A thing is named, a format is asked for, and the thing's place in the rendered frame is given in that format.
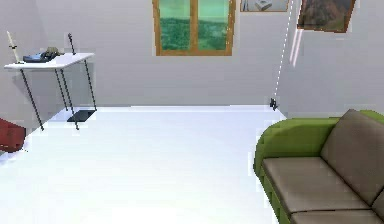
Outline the wooden framed window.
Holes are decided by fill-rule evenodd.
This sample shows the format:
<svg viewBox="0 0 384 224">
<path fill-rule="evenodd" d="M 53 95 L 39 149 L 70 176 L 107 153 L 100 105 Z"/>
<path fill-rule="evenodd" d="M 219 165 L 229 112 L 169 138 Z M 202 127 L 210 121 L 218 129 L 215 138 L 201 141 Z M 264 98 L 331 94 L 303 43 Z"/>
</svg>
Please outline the wooden framed window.
<svg viewBox="0 0 384 224">
<path fill-rule="evenodd" d="M 157 56 L 231 56 L 236 0 L 152 0 Z"/>
</svg>

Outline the black flat floor mat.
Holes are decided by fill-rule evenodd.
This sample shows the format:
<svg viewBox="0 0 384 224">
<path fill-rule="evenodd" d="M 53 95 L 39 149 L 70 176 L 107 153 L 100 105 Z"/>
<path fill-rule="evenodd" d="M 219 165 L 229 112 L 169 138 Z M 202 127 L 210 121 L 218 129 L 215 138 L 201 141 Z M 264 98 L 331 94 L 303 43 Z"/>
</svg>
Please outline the black flat floor mat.
<svg viewBox="0 0 384 224">
<path fill-rule="evenodd" d="M 79 110 L 68 119 L 68 122 L 85 122 L 94 114 L 94 110 Z"/>
</svg>

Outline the green sofa with brown cushions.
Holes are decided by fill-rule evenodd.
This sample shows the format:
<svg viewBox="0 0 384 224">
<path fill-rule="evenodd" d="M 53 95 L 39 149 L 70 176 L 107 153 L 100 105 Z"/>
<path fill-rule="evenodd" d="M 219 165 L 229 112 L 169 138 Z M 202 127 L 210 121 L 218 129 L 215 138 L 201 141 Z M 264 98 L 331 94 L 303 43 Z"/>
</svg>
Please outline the green sofa with brown cushions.
<svg viewBox="0 0 384 224">
<path fill-rule="evenodd" d="M 384 224 L 384 115 L 291 118 L 269 126 L 253 169 L 279 224 Z"/>
</svg>

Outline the white table with black legs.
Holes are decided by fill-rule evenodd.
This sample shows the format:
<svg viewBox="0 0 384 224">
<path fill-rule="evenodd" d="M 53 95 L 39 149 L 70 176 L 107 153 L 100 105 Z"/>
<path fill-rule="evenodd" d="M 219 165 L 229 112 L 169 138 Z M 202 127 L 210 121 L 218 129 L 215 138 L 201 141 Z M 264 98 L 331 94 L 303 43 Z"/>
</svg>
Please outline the white table with black legs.
<svg viewBox="0 0 384 224">
<path fill-rule="evenodd" d="M 7 64 L 4 66 L 5 69 L 17 70 L 21 73 L 22 79 L 24 81 L 24 85 L 27 89 L 29 99 L 32 103 L 32 107 L 34 109 L 35 116 L 37 118 L 37 121 L 38 121 L 38 124 L 39 124 L 39 127 L 41 130 L 44 130 L 43 122 L 42 122 L 40 113 L 37 109 L 35 100 L 33 98 L 33 94 L 32 94 L 32 91 L 30 89 L 29 83 L 27 81 L 27 78 L 25 75 L 25 70 L 31 70 L 31 71 L 33 71 L 33 70 L 53 70 L 55 73 L 55 76 L 56 76 L 56 80 L 58 81 L 58 86 L 59 86 L 59 90 L 61 93 L 61 97 L 63 99 L 64 107 L 66 110 L 70 110 L 71 114 L 73 116 L 77 111 L 75 111 L 74 105 L 72 103 L 72 99 L 71 99 L 70 91 L 68 89 L 68 84 L 66 81 L 64 69 L 69 67 L 69 66 L 75 65 L 77 63 L 84 63 L 86 76 L 88 79 L 88 86 L 90 89 L 91 99 L 92 99 L 92 104 L 93 104 L 93 108 L 91 110 L 94 110 L 94 112 L 96 112 L 97 106 L 96 106 L 94 91 L 93 91 L 93 87 L 92 87 L 92 81 L 91 81 L 90 74 L 89 74 L 89 66 L 87 63 L 87 60 L 93 56 L 94 56 L 94 53 L 76 53 L 76 55 L 73 55 L 72 53 L 64 53 L 63 55 L 57 56 L 54 59 L 52 59 L 51 61 L 46 62 L 46 63 L 25 63 L 23 61 L 20 64 L 11 63 L 11 64 Z M 75 128 L 79 129 L 79 123 L 80 122 L 75 121 L 73 123 L 75 124 Z"/>
</svg>

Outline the black thin stick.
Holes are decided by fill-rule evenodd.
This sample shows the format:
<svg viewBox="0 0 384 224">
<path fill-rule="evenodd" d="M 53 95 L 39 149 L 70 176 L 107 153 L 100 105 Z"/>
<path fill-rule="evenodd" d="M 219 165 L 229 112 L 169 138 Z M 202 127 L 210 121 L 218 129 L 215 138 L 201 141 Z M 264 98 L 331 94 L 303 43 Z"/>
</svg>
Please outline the black thin stick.
<svg viewBox="0 0 384 224">
<path fill-rule="evenodd" d="M 71 33 L 68 33 L 68 39 L 69 39 L 70 46 L 71 46 L 71 49 L 72 49 L 72 54 L 76 55 L 76 52 L 75 52 L 75 49 L 74 49 L 74 45 L 73 45 L 73 38 L 72 38 L 72 34 Z"/>
</svg>

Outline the grey green lump object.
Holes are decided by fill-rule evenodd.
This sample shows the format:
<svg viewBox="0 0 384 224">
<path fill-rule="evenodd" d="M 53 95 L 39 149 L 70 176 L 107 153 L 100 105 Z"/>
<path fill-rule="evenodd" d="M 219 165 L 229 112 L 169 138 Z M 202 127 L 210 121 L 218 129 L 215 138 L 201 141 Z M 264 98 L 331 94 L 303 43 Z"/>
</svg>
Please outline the grey green lump object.
<svg viewBox="0 0 384 224">
<path fill-rule="evenodd" d="M 41 58 L 45 60 L 52 60 L 61 55 L 62 53 L 56 47 L 48 47 L 47 50 L 41 54 Z"/>
</svg>

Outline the framed mountain picture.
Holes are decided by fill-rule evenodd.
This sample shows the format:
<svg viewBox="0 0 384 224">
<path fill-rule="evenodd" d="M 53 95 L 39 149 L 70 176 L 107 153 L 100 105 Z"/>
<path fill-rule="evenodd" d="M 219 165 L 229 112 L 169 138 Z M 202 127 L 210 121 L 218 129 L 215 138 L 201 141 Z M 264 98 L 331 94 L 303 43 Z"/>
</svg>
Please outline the framed mountain picture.
<svg viewBox="0 0 384 224">
<path fill-rule="evenodd" d="M 356 0 L 302 0 L 297 28 L 346 33 Z"/>
</svg>

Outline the dark blue flat dish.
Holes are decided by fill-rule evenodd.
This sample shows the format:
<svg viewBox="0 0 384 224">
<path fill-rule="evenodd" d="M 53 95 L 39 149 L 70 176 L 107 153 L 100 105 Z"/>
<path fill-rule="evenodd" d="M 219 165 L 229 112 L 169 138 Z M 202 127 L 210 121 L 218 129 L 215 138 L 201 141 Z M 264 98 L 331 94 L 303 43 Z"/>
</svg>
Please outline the dark blue flat dish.
<svg viewBox="0 0 384 224">
<path fill-rule="evenodd" d="M 25 63 L 46 63 L 49 61 L 47 57 L 43 57 L 41 54 L 28 55 L 23 57 Z"/>
</svg>

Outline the white candle stick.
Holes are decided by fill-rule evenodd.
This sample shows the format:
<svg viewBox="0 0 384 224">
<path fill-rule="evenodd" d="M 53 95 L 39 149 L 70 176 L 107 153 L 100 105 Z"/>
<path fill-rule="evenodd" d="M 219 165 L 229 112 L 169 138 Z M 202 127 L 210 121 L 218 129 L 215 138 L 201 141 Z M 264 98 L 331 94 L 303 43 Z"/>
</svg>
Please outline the white candle stick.
<svg viewBox="0 0 384 224">
<path fill-rule="evenodd" d="M 21 60 L 19 58 L 19 55 L 17 53 L 17 45 L 14 44 L 14 41 L 13 41 L 13 38 L 12 38 L 12 35 L 9 31 L 6 31 L 7 32 L 7 36 L 8 36 L 8 41 L 9 41 L 9 47 L 12 49 L 13 51 L 13 54 L 14 54 L 14 57 L 15 57 L 15 60 L 16 60 L 16 63 L 17 64 L 20 64 L 21 63 Z"/>
</svg>

